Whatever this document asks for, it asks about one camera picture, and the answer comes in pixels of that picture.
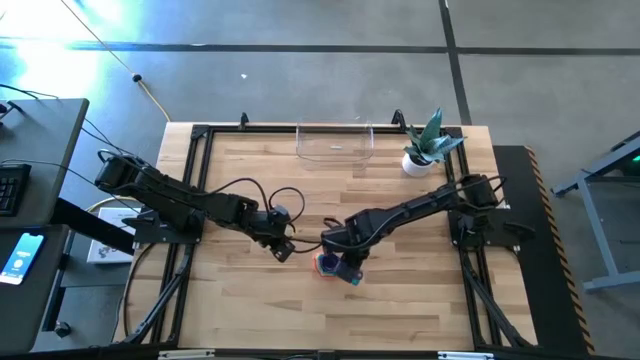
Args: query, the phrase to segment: potted plant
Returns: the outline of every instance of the potted plant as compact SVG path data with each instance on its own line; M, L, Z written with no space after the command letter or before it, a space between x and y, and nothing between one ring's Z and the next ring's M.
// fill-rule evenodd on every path
M413 125L409 126L407 135L411 146L404 148L402 158L402 168L407 174L415 177L427 175L434 163L444 162L444 156L464 140L453 139L449 135L440 136L441 124L442 110L438 108L420 136Z

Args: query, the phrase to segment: white pot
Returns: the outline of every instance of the white pot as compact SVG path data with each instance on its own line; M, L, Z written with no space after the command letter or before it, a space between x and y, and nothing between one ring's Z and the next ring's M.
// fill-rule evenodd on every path
M429 169L433 167L434 162L430 162L429 165L418 165L411 161L409 154L405 153L402 158L402 168L404 172L414 177L422 177L427 175Z

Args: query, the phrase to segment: yellow and black tape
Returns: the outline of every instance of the yellow and black tape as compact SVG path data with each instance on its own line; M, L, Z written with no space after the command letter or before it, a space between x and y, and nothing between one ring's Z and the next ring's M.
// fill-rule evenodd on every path
M547 220L549 221L549 227L551 228L551 233L553 235L553 242L556 245L556 251L558 252L558 257L560 258L560 265L564 270L564 276L567 280L567 287L569 288L569 293L571 294L573 308L576 312L576 316L578 317L578 323L582 328L582 336L584 337L584 341L587 345L587 352L591 355L594 355L596 352L595 347L593 346L593 342L591 341L591 334L589 333L589 328L587 327L587 320L584 316L584 312L582 311L582 303L580 302L578 290L576 289L575 282L573 281L573 275L571 274L571 270L569 269L569 262L567 261L567 255L564 252L564 245L562 245L562 241L560 240L558 225L556 225L556 219L554 218L553 210L551 209L551 202L549 202L549 196L547 195L547 187L544 185L544 181L542 181L542 175L540 174L538 160L536 160L536 154L530 147L526 147L526 149L529 152L531 167L533 168L533 174L535 175L536 182L538 183L540 197L542 198L544 210L547 214Z

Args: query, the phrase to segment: keyboard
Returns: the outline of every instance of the keyboard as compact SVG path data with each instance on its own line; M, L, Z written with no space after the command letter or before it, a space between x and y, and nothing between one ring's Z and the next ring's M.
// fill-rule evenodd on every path
M27 187L31 165L0 165L0 217L16 216Z

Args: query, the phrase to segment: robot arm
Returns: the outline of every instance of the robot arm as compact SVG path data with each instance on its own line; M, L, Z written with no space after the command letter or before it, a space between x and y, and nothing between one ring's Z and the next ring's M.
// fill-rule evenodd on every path
M325 255L342 253L340 261L333 261L330 271L346 282L357 285L362 279L360 266L369 256L369 248L404 224L440 211L457 210L466 228L481 231L486 225L488 211L498 206L494 189L484 175L468 175L459 183L445 184L437 190L388 209L366 209L345 220L345 224L330 226L321 234Z
M291 218L281 206L261 211L257 201L244 196L200 191L134 156L113 155L103 162L95 180L100 190L137 199L176 232L188 232L198 219L194 215L200 212L218 226L240 231L262 247L269 247L280 262L286 261L295 249L285 235ZM129 222L144 221L141 216Z

